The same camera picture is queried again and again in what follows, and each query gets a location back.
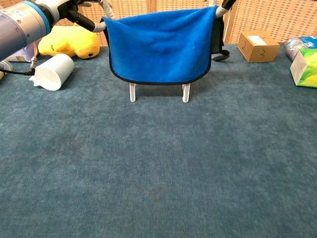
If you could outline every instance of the woven panel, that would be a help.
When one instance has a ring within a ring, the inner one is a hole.
[[[3,8],[6,8],[8,6],[11,6],[13,4],[16,4],[18,2],[20,2],[21,0],[0,0],[0,5],[3,7]]]
[[[147,0],[112,0],[116,18],[147,13]]]
[[[317,1],[239,0],[230,43],[237,43],[242,31],[264,30],[284,42],[293,36],[313,36],[317,31]]]
[[[208,6],[208,1],[204,0],[156,0],[157,11],[171,11],[188,8],[202,8]]]

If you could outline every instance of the tissue box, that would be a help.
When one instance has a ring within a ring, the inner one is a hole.
[[[280,44],[265,31],[246,31],[240,35],[238,49],[247,62],[274,61]]]
[[[300,49],[291,72],[296,86],[317,88],[317,49]]]

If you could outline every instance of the wicker wall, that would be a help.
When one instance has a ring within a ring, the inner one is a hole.
[[[0,0],[3,7],[21,0]],[[203,0],[111,0],[117,18],[144,14],[153,11],[167,11],[184,8],[199,8],[208,5]],[[290,36],[317,34],[317,1],[315,0],[237,0],[230,18],[228,43],[237,43],[241,31],[265,30],[278,41]],[[103,9],[94,3],[80,11],[99,22]],[[58,25],[72,25],[62,20]],[[103,33],[98,33],[101,45],[106,45]]]
[[[315,0],[239,0],[230,43],[237,43],[241,31],[264,30],[277,41],[293,36],[317,34]]]

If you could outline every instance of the yellow stuffed duck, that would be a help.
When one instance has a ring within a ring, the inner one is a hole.
[[[69,57],[77,55],[81,59],[89,59],[97,56],[99,51],[97,34],[76,23],[74,26],[54,26],[52,32],[39,43],[39,52],[45,56],[66,54]]]

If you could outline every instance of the white paper cup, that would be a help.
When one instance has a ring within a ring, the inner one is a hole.
[[[41,86],[50,91],[61,88],[63,83],[75,68],[74,61],[65,54],[58,54],[35,69],[35,75],[30,78],[34,87]]]

